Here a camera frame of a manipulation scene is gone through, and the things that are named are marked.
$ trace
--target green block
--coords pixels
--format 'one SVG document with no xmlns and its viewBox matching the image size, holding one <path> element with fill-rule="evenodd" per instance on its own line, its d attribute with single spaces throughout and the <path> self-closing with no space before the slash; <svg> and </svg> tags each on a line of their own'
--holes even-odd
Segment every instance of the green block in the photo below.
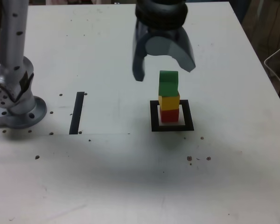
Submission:
<svg viewBox="0 0 280 224">
<path fill-rule="evenodd" d="M 178 96 L 178 71 L 160 71 L 159 96 Z"/>
</svg>

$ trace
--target black square outline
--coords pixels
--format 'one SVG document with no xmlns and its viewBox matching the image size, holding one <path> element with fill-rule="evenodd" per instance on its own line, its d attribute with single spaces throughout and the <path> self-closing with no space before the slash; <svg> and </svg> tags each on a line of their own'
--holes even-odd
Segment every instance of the black square outline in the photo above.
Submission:
<svg viewBox="0 0 280 224">
<path fill-rule="evenodd" d="M 185 125 L 174 125 L 174 126 L 160 126 L 159 125 L 159 114 L 158 100 L 150 101 L 150 118 L 151 118 L 151 131 L 152 132 L 185 132 L 194 131 L 194 125 L 192 121 L 191 111 L 189 102 L 186 99 L 180 100 L 179 104 L 182 105 L 182 112 L 185 121 Z"/>
</svg>

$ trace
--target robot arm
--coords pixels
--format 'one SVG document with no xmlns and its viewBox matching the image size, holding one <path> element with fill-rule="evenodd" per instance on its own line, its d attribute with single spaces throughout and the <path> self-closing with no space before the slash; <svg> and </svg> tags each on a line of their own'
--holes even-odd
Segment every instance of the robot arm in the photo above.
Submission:
<svg viewBox="0 0 280 224">
<path fill-rule="evenodd" d="M 24 56 L 29 0 L 1 0 L 0 34 L 0 127 L 30 127 L 43 119 L 47 107 L 31 91 L 33 65 Z M 133 43 L 133 74 L 144 79 L 147 54 L 169 55 L 181 68 L 195 68 L 187 33 L 185 0 L 137 0 Z"/>
<path fill-rule="evenodd" d="M 47 112 L 45 102 L 33 96 L 33 65 L 24 56 L 29 0 L 1 0 L 0 127 L 25 128 Z"/>
</svg>

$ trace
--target black line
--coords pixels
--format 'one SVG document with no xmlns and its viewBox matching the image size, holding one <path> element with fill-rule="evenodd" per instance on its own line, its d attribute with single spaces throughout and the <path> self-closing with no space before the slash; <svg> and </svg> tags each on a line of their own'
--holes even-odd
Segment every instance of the black line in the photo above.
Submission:
<svg viewBox="0 0 280 224">
<path fill-rule="evenodd" d="M 82 113 L 84 92 L 77 92 L 73 116 L 70 123 L 70 134 L 78 134 Z"/>
</svg>

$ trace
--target table surface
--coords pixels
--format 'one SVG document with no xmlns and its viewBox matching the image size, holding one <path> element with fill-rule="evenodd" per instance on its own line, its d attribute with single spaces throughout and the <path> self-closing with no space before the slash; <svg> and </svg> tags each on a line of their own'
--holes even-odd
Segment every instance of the table surface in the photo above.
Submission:
<svg viewBox="0 0 280 224">
<path fill-rule="evenodd" d="M 280 100 L 229 3 L 189 4 L 196 68 L 147 56 L 142 83 L 134 8 L 29 7 L 25 56 L 48 113 L 0 129 L 0 224 L 280 224 Z M 195 131 L 151 132 L 160 70 L 179 71 Z M 78 91 L 82 134 L 68 135 Z"/>
</svg>

